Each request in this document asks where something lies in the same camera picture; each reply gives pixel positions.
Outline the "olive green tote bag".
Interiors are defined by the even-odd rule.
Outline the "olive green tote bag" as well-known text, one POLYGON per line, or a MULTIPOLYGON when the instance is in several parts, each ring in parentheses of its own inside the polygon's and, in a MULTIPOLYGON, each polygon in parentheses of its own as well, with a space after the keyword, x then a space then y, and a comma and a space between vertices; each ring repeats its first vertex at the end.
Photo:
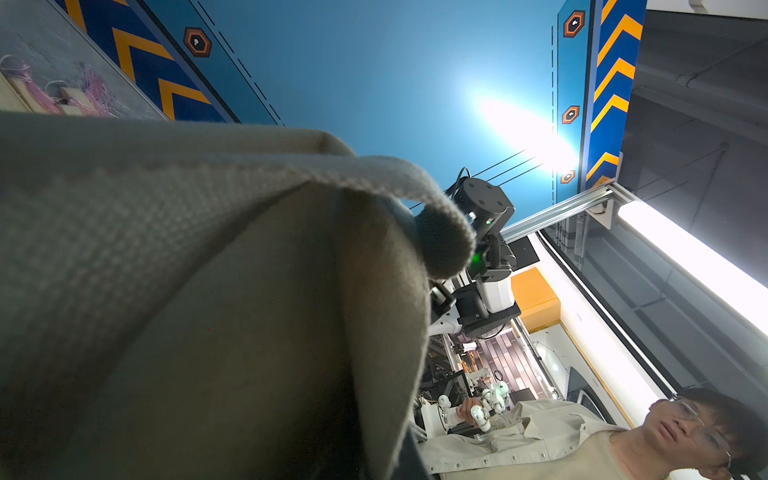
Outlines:
POLYGON ((388 479, 476 236, 321 131, 1 116, 5 479, 388 479))

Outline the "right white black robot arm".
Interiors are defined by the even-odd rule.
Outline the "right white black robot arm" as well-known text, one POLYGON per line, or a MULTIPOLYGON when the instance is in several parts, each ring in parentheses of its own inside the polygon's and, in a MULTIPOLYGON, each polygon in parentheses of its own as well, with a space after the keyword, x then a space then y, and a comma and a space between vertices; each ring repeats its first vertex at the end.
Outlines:
POLYGON ((428 335, 487 340, 521 314, 511 287, 516 256, 501 234, 515 207, 501 187, 468 174, 460 174, 446 195, 473 229, 475 250, 453 277, 458 287, 450 291, 445 282, 432 287, 428 335))

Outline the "light wooden folding fan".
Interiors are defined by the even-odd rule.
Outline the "light wooden folding fan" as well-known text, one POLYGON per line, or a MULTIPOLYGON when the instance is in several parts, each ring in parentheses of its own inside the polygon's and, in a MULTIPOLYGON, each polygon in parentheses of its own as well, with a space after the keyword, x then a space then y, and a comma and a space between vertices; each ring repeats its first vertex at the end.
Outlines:
POLYGON ((1 73, 30 112, 51 115, 61 113, 52 97, 35 82, 31 66, 20 57, 11 54, 2 56, 1 73))

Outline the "pink patterned folding fan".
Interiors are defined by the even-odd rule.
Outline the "pink patterned folding fan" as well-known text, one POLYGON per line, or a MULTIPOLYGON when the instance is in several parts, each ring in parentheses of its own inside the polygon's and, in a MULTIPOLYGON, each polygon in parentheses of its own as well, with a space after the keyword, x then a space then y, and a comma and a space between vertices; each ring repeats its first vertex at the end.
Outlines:
POLYGON ((67 104, 78 107, 85 116, 117 118, 113 96, 105 79, 85 63, 78 63, 79 77, 74 85, 59 87, 67 104))

